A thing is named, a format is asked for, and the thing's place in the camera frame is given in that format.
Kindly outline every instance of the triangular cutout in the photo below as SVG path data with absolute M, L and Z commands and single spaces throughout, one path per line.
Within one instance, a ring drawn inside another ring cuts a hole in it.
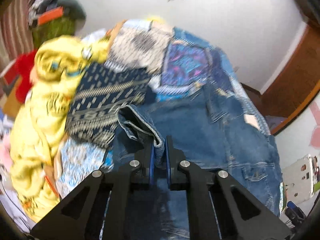
M 82 207 L 87 199 L 90 187 L 84 187 L 74 199 L 70 201 L 65 207 L 62 208 L 61 213 L 65 216 L 78 219 L 80 217 Z
M 231 188 L 231 193 L 236 201 L 238 210 L 243 220 L 249 220 L 260 214 L 260 210 L 253 205 L 236 187 Z

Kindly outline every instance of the red plush toy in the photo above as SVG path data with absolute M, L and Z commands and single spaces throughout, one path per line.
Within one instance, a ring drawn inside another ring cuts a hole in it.
M 24 104 L 27 93 L 33 86 L 33 84 L 30 83 L 30 72 L 34 66 L 36 53 L 37 50 L 35 49 L 28 54 L 20 55 L 13 65 L 22 77 L 21 83 L 16 90 L 16 98 L 21 104 Z

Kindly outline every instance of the striped curtain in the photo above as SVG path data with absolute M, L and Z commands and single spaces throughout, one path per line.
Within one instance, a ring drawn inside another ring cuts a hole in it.
M 13 0 L 0 19 L 0 71 L 22 53 L 33 50 L 28 10 L 34 0 Z

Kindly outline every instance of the silver screw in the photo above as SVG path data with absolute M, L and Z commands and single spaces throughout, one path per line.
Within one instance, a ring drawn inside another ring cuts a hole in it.
M 182 166 L 182 167 L 189 167 L 190 166 L 190 162 L 188 162 L 188 161 L 181 161 L 180 162 L 180 165 Z
M 137 160 L 133 160 L 133 161 L 130 161 L 129 164 L 130 164 L 130 166 L 132 166 L 132 167 L 137 167 L 137 166 L 139 166 L 140 162 L 137 161 Z
M 92 176 L 95 177 L 95 178 L 98 178 L 102 175 L 102 172 L 99 171 L 99 170 L 96 170 L 94 172 L 92 172 Z
M 218 175 L 219 175 L 219 177 L 222 177 L 222 178 L 228 177 L 228 173 L 226 171 L 219 171 Z

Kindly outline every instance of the yellow hoodie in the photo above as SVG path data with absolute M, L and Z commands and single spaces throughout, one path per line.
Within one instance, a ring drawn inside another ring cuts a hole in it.
M 89 63 L 103 63 L 107 54 L 107 40 L 87 45 L 71 36 L 45 42 L 36 54 L 39 82 L 20 108 L 10 136 L 12 185 L 34 222 L 59 202 L 44 179 L 43 167 L 53 166 L 70 101 Z

